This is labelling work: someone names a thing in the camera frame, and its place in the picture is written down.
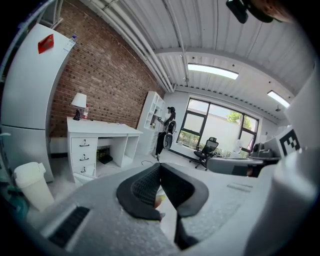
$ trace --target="floor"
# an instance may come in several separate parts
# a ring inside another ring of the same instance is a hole
[[[160,158],[160,163],[174,163],[177,165],[185,166],[188,168],[195,168],[196,164],[191,162],[189,163],[189,159],[175,154],[173,152],[169,152],[167,150],[163,150]],[[114,162],[110,162],[102,164],[101,162],[96,162],[96,176],[98,178],[102,176],[113,175],[119,172],[124,172],[131,168],[136,168],[140,166],[151,166],[154,163],[157,163],[157,160],[150,154],[150,155],[139,155],[137,154],[132,164],[125,166],[123,168],[117,166]],[[31,224],[34,228],[39,226],[39,223],[42,222],[42,219],[45,218],[46,214],[50,212],[50,210],[59,202],[61,202],[64,198],[69,196],[73,191],[77,188],[81,187],[82,184],[76,180],[75,183],[70,182],[67,180],[65,173],[69,171],[68,165],[68,158],[54,158],[52,159],[51,163],[52,173],[54,175],[54,182],[48,183],[48,187],[52,193],[54,198],[54,204],[43,212],[39,212],[35,209],[32,205],[30,206],[29,212],[27,214],[27,222]],[[203,166],[199,166],[198,169],[194,169],[195,172],[204,171],[205,168]],[[165,196],[164,200],[157,208],[158,211],[161,213],[165,213],[165,217],[162,219],[160,223],[161,230],[163,233],[170,239],[171,241],[174,240],[175,235],[175,227],[176,227],[176,219],[177,219],[177,212],[175,208],[172,206],[168,198]]]

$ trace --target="brick wall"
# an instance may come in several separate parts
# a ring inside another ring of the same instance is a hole
[[[64,0],[61,16],[56,31],[77,40],[54,95],[50,136],[67,136],[76,93],[87,95],[89,119],[136,128],[148,91],[163,98],[164,90],[124,39],[80,1]]]

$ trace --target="white desk surface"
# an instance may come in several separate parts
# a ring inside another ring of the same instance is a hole
[[[142,134],[141,131],[133,129],[127,125],[116,123],[107,123],[101,121],[90,120],[73,120],[67,117],[67,125],[69,133],[83,134]]]

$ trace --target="white trash can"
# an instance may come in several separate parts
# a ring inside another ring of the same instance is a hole
[[[46,169],[42,163],[29,162],[14,170],[16,185],[39,211],[54,203],[54,198],[44,178]]]

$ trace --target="white bookshelf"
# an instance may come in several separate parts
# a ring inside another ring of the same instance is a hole
[[[140,154],[152,153],[158,138],[160,122],[163,118],[165,102],[155,91],[149,91],[146,97],[137,130],[143,132],[138,141],[137,152]]]

